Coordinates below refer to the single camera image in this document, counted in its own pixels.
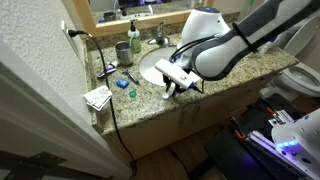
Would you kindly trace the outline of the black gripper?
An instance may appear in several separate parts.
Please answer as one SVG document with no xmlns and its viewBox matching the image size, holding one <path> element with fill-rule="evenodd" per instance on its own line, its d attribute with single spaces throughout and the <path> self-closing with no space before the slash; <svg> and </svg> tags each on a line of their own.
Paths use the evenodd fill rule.
<svg viewBox="0 0 320 180">
<path fill-rule="evenodd" d="M 163 75 L 167 78 L 167 87 L 170 87 L 170 85 L 174 83 L 182 89 L 188 90 L 193 84 L 193 78 L 182 69 L 165 70 Z"/>
</svg>

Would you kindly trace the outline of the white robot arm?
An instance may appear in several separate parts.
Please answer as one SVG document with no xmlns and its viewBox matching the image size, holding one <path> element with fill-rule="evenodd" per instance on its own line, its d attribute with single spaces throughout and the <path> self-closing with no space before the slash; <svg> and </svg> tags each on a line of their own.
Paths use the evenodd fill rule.
<svg viewBox="0 0 320 180">
<path fill-rule="evenodd" d="M 227 25 L 211 7 L 191 11 L 180 42 L 169 59 L 155 68 L 179 92 L 195 87 L 191 73 L 206 81 L 225 78 L 247 54 L 320 8 L 320 0 L 266 0 L 238 23 Z"/>
</svg>

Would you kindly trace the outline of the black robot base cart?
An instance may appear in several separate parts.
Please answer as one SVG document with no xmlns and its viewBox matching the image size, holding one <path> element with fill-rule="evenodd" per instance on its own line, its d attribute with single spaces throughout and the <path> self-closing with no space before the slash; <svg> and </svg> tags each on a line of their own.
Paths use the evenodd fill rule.
<svg viewBox="0 0 320 180">
<path fill-rule="evenodd" d="M 205 150 L 227 180 L 320 180 L 320 109 L 262 98 Z"/>
</svg>

